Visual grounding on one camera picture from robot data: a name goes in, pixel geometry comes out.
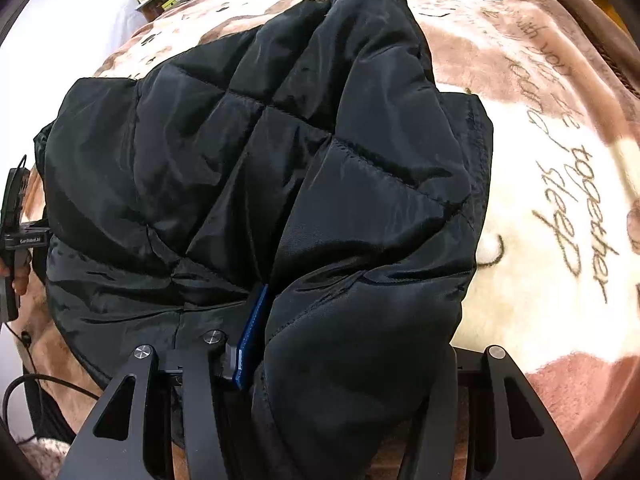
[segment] quilted nylon fabric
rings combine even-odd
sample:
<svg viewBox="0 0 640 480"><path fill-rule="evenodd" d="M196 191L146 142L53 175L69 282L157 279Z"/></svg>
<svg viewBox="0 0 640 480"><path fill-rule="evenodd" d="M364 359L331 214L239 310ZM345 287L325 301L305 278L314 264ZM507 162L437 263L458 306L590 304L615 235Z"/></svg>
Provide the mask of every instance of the quilted nylon fabric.
<svg viewBox="0 0 640 480"><path fill-rule="evenodd" d="M492 124L438 92L405 0L305 0L36 138L49 306L105 386L275 293L254 421L274 478L351 479L428 393L475 271Z"/></svg>

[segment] white backdrop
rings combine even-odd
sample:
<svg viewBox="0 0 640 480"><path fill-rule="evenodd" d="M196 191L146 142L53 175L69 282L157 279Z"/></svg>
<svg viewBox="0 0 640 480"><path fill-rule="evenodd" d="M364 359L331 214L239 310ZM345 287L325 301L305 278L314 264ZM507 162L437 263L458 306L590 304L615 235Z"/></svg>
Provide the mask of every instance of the white backdrop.
<svg viewBox="0 0 640 480"><path fill-rule="evenodd" d="M33 137L55 119L70 86L91 76L104 59L146 23L136 0L31 0L0 45L0 186ZM12 336L0 331L0 396L22 374ZM12 396L14 435L31 434L24 391Z"/></svg>

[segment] beige and pink blanket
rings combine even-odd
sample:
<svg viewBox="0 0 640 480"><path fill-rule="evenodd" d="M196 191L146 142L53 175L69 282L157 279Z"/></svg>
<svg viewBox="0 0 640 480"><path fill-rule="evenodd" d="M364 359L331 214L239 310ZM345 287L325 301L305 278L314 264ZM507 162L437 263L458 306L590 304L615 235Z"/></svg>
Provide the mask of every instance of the beige and pink blanket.
<svg viewBox="0 0 640 480"><path fill-rule="evenodd" d="M141 28L95 76L141 78L300 1L188 2ZM589 0L407 1L439 88L478 94L495 127L479 269L453 344L504 346L591 480L640 413L640 52ZM34 174L28 216L43 204ZM97 391L35 276L15 328L31 332L39 372ZM44 387L77 431L92 402ZM394 478L401 451L392 439L370 474Z"/></svg>

